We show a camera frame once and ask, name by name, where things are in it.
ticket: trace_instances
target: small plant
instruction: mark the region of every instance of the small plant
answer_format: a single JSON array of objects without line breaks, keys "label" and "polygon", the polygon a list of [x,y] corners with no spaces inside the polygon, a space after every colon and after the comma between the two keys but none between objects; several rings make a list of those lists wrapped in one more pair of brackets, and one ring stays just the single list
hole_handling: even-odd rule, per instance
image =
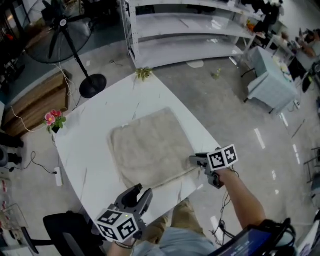
[{"label": "small plant", "polygon": [[52,110],[44,116],[44,123],[47,125],[46,130],[51,133],[51,130],[59,130],[64,127],[64,122],[67,120],[61,111]]},{"label": "small plant", "polygon": [[214,78],[214,79],[218,79],[220,77],[220,72],[221,72],[221,68],[219,68],[216,73],[211,73],[211,76]]},{"label": "small plant", "polygon": [[152,76],[152,68],[144,67],[144,68],[137,68],[135,70],[136,77],[138,79],[141,79],[143,82],[148,78],[149,76]]}]

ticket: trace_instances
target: khaki pants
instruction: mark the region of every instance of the khaki pants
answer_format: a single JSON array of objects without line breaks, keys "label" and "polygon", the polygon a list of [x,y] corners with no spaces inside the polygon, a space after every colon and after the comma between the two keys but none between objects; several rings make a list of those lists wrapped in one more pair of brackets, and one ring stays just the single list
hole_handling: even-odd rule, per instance
[{"label": "khaki pants", "polygon": [[[156,245],[159,244],[166,230],[167,223],[168,217],[165,215],[156,219],[146,228],[141,240],[138,241],[137,244],[140,244],[143,241],[148,241]],[[194,209],[188,198],[179,203],[174,208],[171,227],[179,229],[188,229],[202,236],[205,236],[203,229],[200,227],[198,223]]]}]

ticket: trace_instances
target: light blue shirt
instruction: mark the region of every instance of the light blue shirt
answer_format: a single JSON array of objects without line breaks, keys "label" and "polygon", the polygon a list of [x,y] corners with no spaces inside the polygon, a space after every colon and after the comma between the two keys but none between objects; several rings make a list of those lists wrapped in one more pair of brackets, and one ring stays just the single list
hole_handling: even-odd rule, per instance
[{"label": "light blue shirt", "polygon": [[159,244],[144,241],[132,256],[207,256],[216,250],[206,237],[188,229],[167,227]]}]

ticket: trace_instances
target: wire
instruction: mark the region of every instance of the wire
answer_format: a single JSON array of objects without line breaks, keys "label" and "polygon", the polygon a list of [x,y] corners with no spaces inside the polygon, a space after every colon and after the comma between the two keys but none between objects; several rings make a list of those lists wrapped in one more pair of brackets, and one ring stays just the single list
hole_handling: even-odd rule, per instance
[{"label": "wire", "polygon": [[[234,172],[238,177],[240,177],[239,173],[237,171],[235,171],[234,169],[234,166],[232,165],[231,168],[228,168],[230,171]],[[231,198],[229,198],[229,193],[226,191],[223,195],[223,198],[222,198],[222,208],[220,210],[220,213],[221,213],[221,216],[220,216],[220,220],[219,220],[219,223],[218,223],[218,227],[215,231],[210,231],[212,233],[212,235],[214,235],[214,240],[215,240],[215,243],[219,246],[223,246],[225,244],[225,236],[226,236],[226,232],[225,230],[227,229],[226,227],[226,223],[225,221],[222,219],[223,216],[224,216],[224,211],[225,211],[225,208],[228,204],[230,204],[231,202]],[[223,231],[223,239],[222,239],[222,244],[221,242],[219,241],[219,239],[217,238],[216,236],[216,233],[218,232],[219,228]]]},{"label": "wire", "polygon": [[79,103],[80,103],[80,100],[81,100],[81,95],[80,95],[80,98],[79,98],[79,100],[78,100],[78,103],[75,105],[75,107],[74,107],[74,109],[72,109],[72,111],[74,111],[77,107],[78,107],[78,105],[79,105]]},{"label": "wire", "polygon": [[[298,100],[298,102],[300,103],[301,105],[301,100],[302,100],[302,89],[300,90],[300,99]],[[296,107],[296,104],[293,103],[293,107],[292,107],[292,110],[290,110],[289,108],[287,108],[288,112],[290,113],[293,113],[295,111],[295,107]]]},{"label": "wire", "polygon": [[121,67],[124,66],[124,65],[122,65],[122,64],[117,64],[114,59],[110,60],[109,63],[110,63],[110,64],[114,63],[114,64],[116,64],[117,66],[121,66]]},{"label": "wire", "polygon": [[289,243],[285,244],[285,245],[276,246],[275,249],[284,248],[284,247],[292,247],[295,244],[296,236],[297,236],[297,233],[296,233],[295,229],[290,225],[288,227],[288,229],[285,231],[285,233],[290,234],[292,236],[292,240]]},{"label": "wire", "polygon": [[84,206],[82,205],[80,210],[78,210],[78,214],[81,212],[81,210],[84,208]]},{"label": "wire", "polygon": [[55,65],[56,68],[59,69],[59,70],[61,71],[61,73],[63,74],[64,79],[65,79],[65,81],[66,81],[66,84],[68,85],[68,88],[69,88],[69,92],[68,92],[67,95],[68,95],[68,96],[71,96],[72,94],[74,94],[74,93],[77,91],[77,89],[76,89],[74,92],[72,92],[72,91],[71,91],[71,87],[70,87],[68,81],[69,81],[70,83],[72,83],[74,87],[76,87],[76,85],[75,85],[75,83],[72,82],[72,81],[66,76],[66,74],[64,73],[64,71],[63,71],[63,69],[62,69],[62,67],[61,67],[61,62],[59,62],[59,66],[60,66],[60,67],[58,67],[56,64],[51,64],[51,65]]},{"label": "wire", "polygon": [[22,122],[24,128],[25,128],[28,132],[35,133],[35,132],[40,131],[40,130],[42,130],[43,128],[46,128],[46,127],[47,127],[47,126],[45,125],[44,127],[41,127],[41,128],[39,128],[39,129],[36,129],[36,130],[29,130],[29,129],[26,127],[24,120],[23,120],[20,116],[17,116],[17,115],[16,115],[16,113],[15,113],[15,111],[14,111],[14,108],[11,107],[11,109],[12,109],[12,112],[13,112],[14,116],[15,116],[16,118],[21,119],[21,122]]},{"label": "wire", "polygon": [[18,167],[11,167],[11,168],[4,167],[4,168],[8,169],[10,172],[12,172],[14,169],[25,170],[25,169],[27,169],[27,168],[31,165],[31,163],[34,163],[36,166],[41,166],[48,174],[55,174],[55,175],[57,174],[56,171],[50,172],[50,171],[48,171],[42,164],[36,163],[36,162],[34,161],[34,159],[36,158],[36,156],[37,156],[36,152],[35,152],[35,151],[32,151],[32,152],[31,152],[31,155],[30,155],[31,161],[28,163],[28,165],[27,165],[25,168],[18,168]]},{"label": "wire", "polygon": [[57,145],[56,145],[56,142],[54,140],[54,136],[53,135],[51,136],[51,140],[52,140],[52,144],[54,145],[54,147],[57,148]]}]

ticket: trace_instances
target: flower pot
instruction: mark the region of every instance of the flower pot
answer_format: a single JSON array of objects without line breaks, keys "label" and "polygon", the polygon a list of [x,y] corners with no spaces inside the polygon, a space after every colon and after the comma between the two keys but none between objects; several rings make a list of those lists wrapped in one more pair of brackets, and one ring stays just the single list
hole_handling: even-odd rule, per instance
[{"label": "flower pot", "polygon": [[58,131],[59,131],[59,127],[57,127],[57,126],[54,126],[51,130],[55,133],[55,134],[57,134],[58,133]]}]

